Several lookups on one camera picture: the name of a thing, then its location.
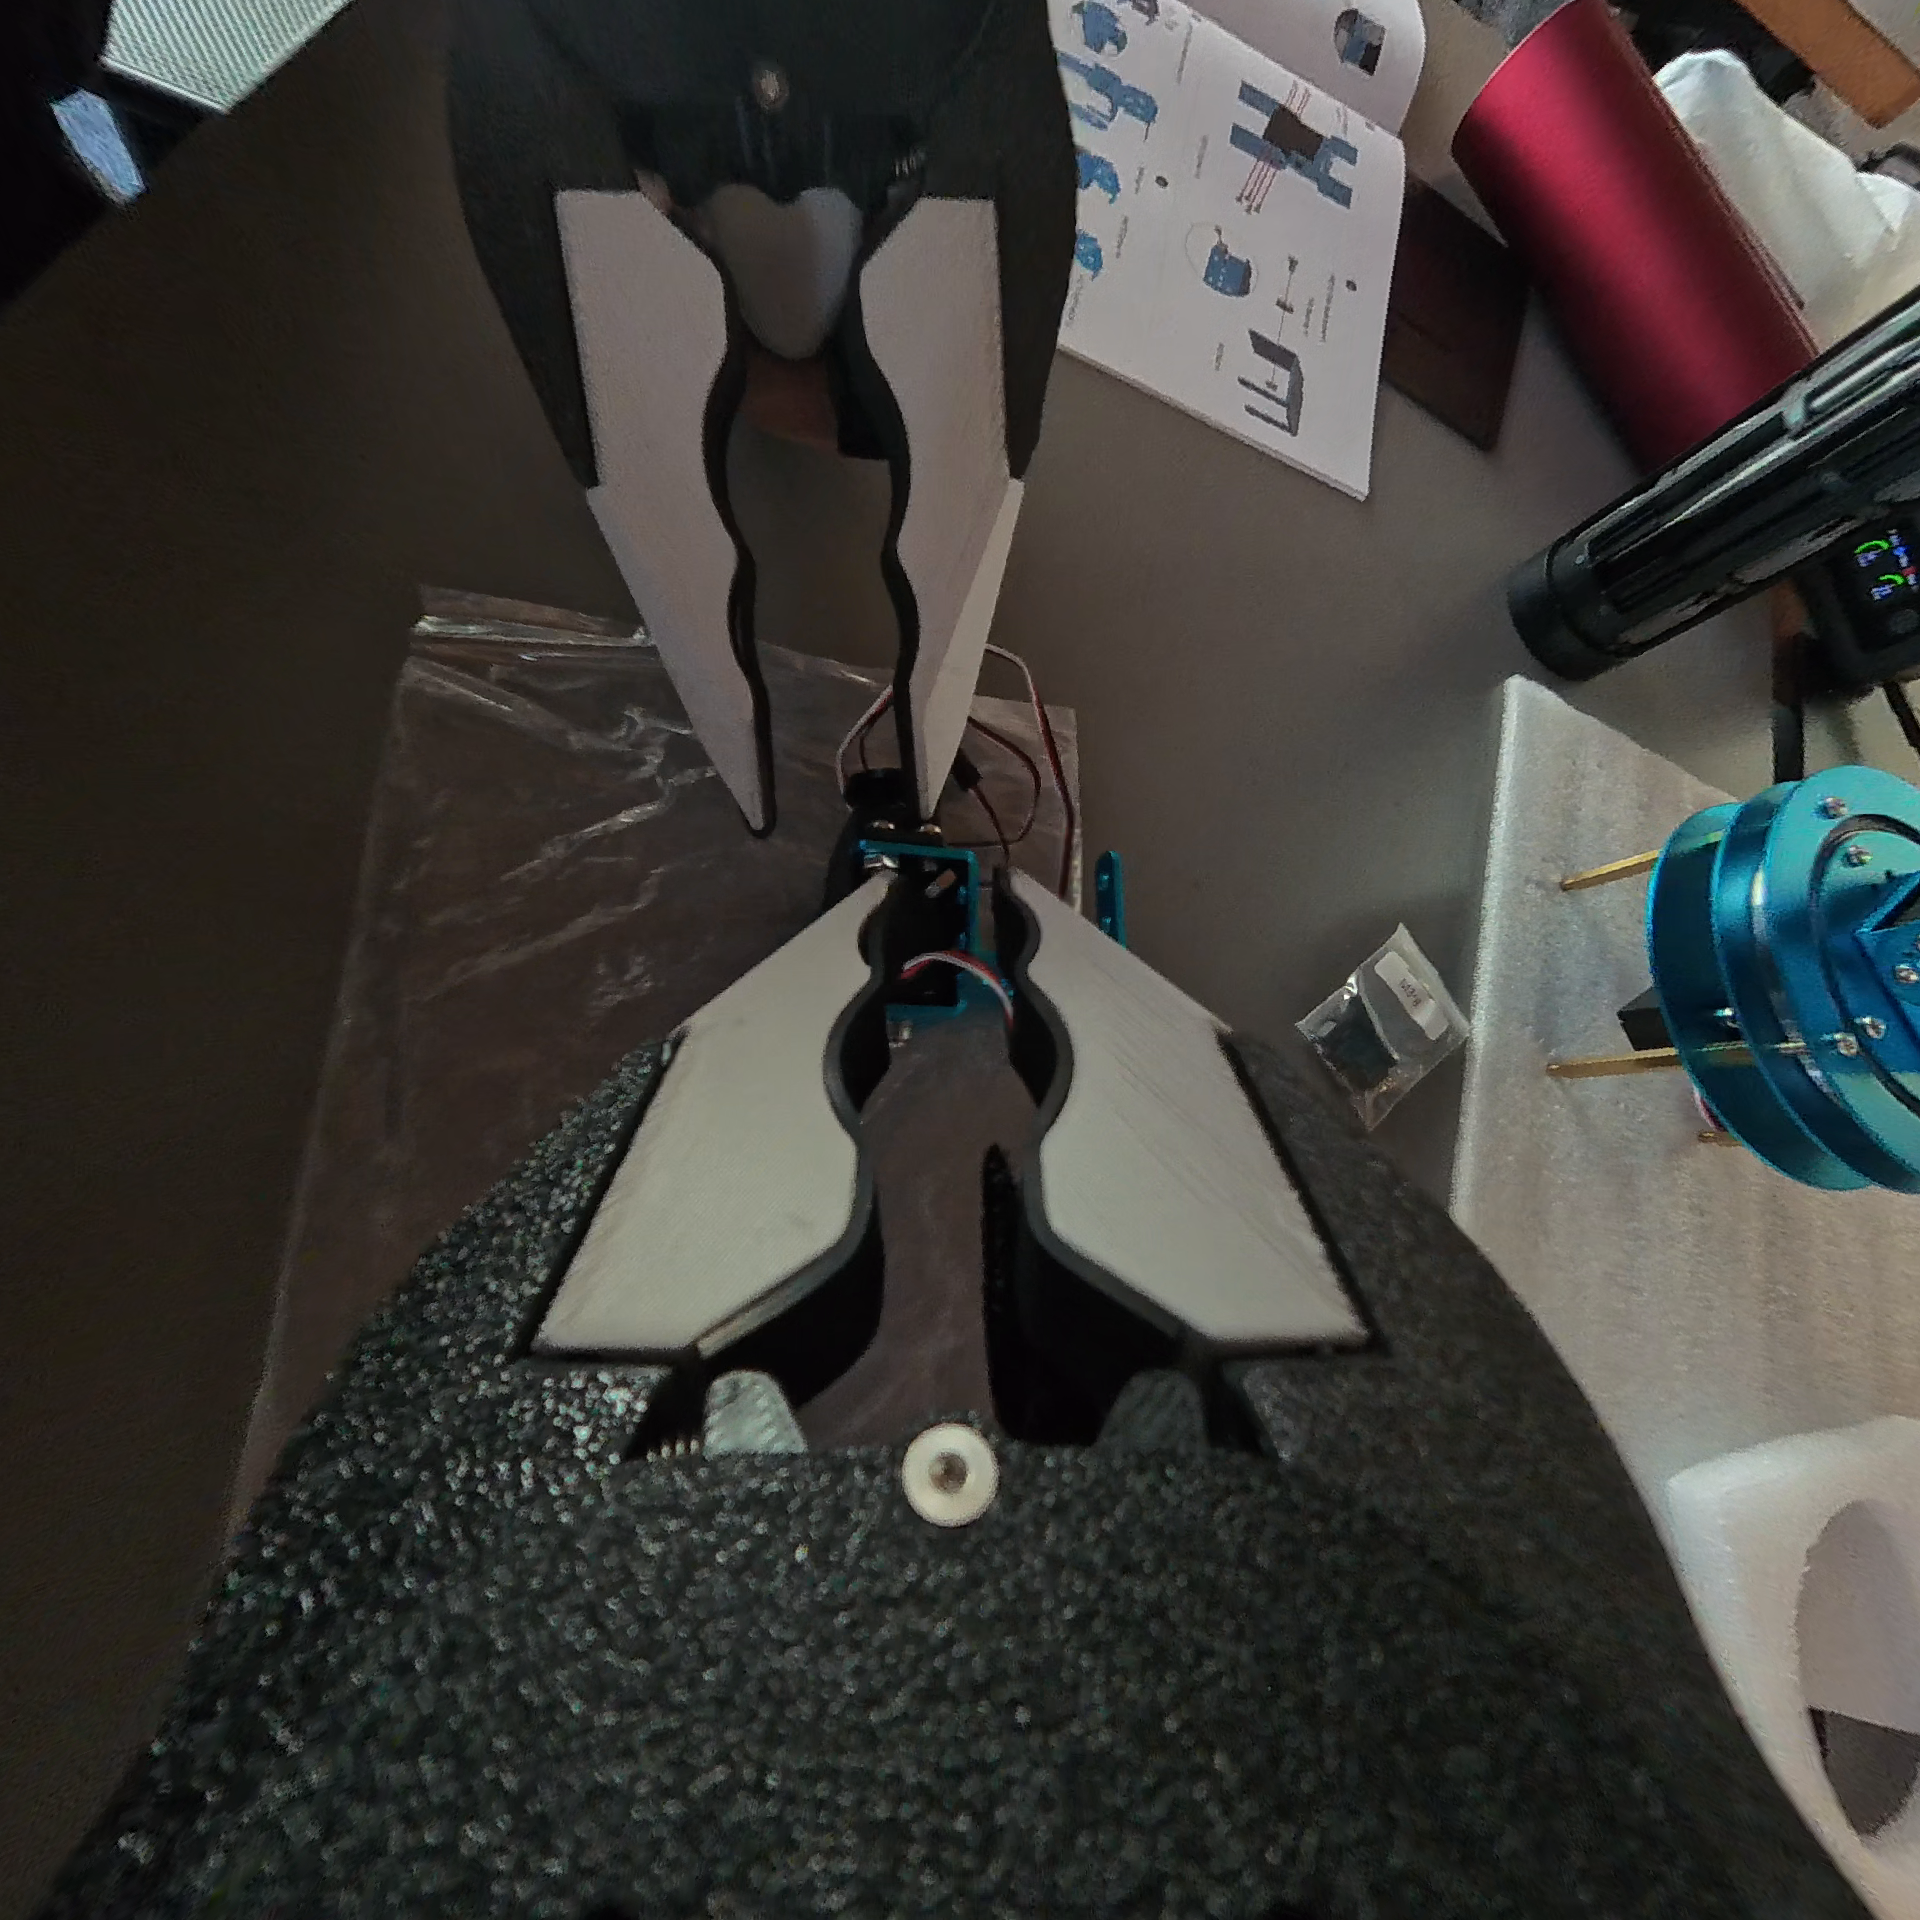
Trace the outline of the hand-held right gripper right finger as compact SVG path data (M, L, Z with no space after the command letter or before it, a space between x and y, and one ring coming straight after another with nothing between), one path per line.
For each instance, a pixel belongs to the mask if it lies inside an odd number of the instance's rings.
M1365 1345L1223 1021L1021 873L999 888L999 953L1044 1260L1193 1356Z

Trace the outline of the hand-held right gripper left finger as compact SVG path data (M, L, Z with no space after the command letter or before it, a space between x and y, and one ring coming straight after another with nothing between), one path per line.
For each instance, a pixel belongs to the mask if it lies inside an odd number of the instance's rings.
M880 1312L862 1113L888 1071L875 873L683 1021L534 1333L547 1357L851 1365Z

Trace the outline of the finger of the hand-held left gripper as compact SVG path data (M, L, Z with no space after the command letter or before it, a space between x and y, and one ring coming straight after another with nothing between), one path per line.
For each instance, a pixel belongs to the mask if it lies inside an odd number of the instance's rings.
M894 555L911 617L896 699L928 818L968 721L1024 497L1005 445L995 205L918 199L862 269L862 333L903 427Z
M635 189L558 193L591 433L597 529L685 721L751 834L777 824L751 643L751 557L729 507L744 360L724 269Z

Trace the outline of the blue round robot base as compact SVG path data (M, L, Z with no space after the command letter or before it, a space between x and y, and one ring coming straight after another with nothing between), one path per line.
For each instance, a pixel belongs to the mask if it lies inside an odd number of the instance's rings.
M1683 1072L1719 1133L1782 1178L1916 1195L1916 785L1843 764L1704 807L1659 848L1559 884L1639 875L1663 1044L1548 1075Z

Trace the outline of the grey desk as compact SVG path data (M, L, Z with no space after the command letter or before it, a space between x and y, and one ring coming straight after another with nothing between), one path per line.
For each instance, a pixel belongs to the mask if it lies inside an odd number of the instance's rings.
M630 616L491 301L436 5L356 5L5 311L5 1653L167 1666L229 1531L421 585ZM995 639L1137 937L1287 1041L1451 968L1503 577L1627 482L1541 319L1496 452L1350 503L1075 361Z

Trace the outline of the person's left hand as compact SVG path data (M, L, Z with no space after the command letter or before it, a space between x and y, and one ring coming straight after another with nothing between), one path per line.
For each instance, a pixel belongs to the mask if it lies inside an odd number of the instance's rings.
M838 451L841 427L831 379L823 356L784 360L773 353L750 354L741 417L760 435Z

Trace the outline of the open instruction booklet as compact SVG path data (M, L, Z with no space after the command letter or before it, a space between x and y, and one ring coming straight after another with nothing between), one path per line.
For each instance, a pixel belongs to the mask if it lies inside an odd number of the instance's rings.
M1061 348L1366 498L1422 8L1051 2L1046 27L1076 167Z

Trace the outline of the large clear plastic bag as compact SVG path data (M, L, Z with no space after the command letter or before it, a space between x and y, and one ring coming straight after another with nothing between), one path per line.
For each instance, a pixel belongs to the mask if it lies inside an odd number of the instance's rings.
M848 817L831 755L883 676L774 644L760 665L769 836L741 824L630 619L423 591L229 1531L419 1258L629 1055L675 1041L821 912ZM708 1381L741 1368L780 1379L815 1450L901 1445L941 1420L1007 1432L982 1167L1021 1159L1035 1107L1001 1012L909 1026L857 1124L883 1258L862 1352L827 1333L827 1288L707 1352L683 1329L549 1336L585 1236L563 1227L510 1357L665 1370L647 1450L700 1436Z

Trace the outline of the white foam sheet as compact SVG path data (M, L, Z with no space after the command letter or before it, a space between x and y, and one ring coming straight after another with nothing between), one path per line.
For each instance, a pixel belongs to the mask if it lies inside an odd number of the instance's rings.
M1726 1452L1918 1412L1913 1197L1812 1191L1703 1144L1678 1071L1548 1072L1617 1055L1616 1010L1647 986L1647 881L1564 879L1716 800L1548 689L1503 683L1451 1215L1649 1498Z

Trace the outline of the grey mesh chair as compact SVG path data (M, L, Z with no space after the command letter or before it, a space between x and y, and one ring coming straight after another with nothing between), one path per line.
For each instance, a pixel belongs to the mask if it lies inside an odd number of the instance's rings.
M320 36L345 2L113 2L103 71L229 112Z

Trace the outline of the dark red metal cylinder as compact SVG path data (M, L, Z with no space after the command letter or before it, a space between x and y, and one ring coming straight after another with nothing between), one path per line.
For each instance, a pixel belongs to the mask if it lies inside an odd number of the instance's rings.
M1533 27L1472 99L1451 159L1639 468L1687 456L1816 356L1606 5Z

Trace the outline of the black ribbed cylinder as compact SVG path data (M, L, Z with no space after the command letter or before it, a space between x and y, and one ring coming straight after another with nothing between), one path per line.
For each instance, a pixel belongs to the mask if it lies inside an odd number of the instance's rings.
M1507 609L1543 667L1590 681L1903 503L1918 507L1918 292L1521 563Z

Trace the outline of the white plastic bag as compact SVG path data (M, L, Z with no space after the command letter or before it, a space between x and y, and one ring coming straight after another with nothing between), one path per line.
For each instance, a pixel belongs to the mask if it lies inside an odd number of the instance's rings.
M1913 186L1861 172L1731 52L1680 55L1655 85L1791 290L1816 349L1916 290Z

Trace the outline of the black device with colour display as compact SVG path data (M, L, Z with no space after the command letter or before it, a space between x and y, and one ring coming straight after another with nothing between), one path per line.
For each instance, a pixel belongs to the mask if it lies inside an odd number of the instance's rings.
M1805 681L1861 697L1918 676L1918 511L1854 529L1789 575L1805 613Z

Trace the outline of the white foam frame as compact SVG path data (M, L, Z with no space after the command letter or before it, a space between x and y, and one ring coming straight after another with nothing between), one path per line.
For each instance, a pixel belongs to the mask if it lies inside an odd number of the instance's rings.
M1734 1709L1873 1915L1918 1915L1916 1789L1871 1833L1812 1714L1918 1730L1918 1423L1805 1432L1667 1484L1668 1548Z

